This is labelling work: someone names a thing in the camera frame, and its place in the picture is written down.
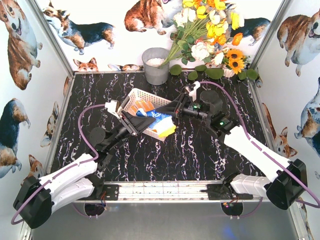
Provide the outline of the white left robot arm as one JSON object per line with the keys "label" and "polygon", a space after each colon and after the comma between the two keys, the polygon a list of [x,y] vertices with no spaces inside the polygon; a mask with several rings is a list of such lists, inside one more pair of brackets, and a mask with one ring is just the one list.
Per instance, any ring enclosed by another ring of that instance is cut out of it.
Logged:
{"label": "white left robot arm", "polygon": [[61,169],[40,178],[27,178],[13,202],[15,217],[21,216],[31,229],[43,225],[56,210],[76,200],[99,196],[103,183],[95,176],[99,167],[112,158],[111,150],[131,135],[138,135],[155,122],[154,117],[131,115],[112,107],[111,102],[103,104],[112,109],[119,124],[110,131],[95,127],[89,137],[81,137],[89,150],[78,159]]}

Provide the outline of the blue dotted work glove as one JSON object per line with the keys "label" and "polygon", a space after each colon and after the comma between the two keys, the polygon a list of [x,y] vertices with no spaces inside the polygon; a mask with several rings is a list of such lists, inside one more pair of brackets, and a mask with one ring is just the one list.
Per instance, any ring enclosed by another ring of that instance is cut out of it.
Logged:
{"label": "blue dotted work glove", "polygon": [[166,138],[176,131],[177,127],[174,124],[171,115],[159,113],[155,109],[144,111],[142,108],[139,108],[136,111],[135,115],[137,117],[147,117],[155,119],[154,122],[151,123],[145,130],[145,133],[153,138]]}

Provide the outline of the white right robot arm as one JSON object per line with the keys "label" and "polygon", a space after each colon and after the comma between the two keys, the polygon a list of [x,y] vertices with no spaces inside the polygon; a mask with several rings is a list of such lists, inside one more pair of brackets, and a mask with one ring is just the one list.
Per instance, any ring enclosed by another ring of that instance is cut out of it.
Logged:
{"label": "white right robot arm", "polygon": [[223,112],[223,101],[214,90],[204,90],[196,81],[170,103],[156,112],[172,116],[177,123],[190,117],[204,123],[208,132],[224,145],[253,163],[263,177],[234,173],[224,186],[235,195],[267,198],[276,207],[287,210],[308,186],[306,165],[299,159],[290,161],[251,136],[241,118]]}

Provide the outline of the orange dotted work glove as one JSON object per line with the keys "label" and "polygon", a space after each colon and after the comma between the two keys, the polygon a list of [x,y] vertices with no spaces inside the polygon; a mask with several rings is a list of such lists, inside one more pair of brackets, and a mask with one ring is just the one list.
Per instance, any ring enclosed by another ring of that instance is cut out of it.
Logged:
{"label": "orange dotted work glove", "polygon": [[136,100],[128,109],[128,113],[133,116],[147,117],[147,113],[155,109],[150,101],[144,99]]}

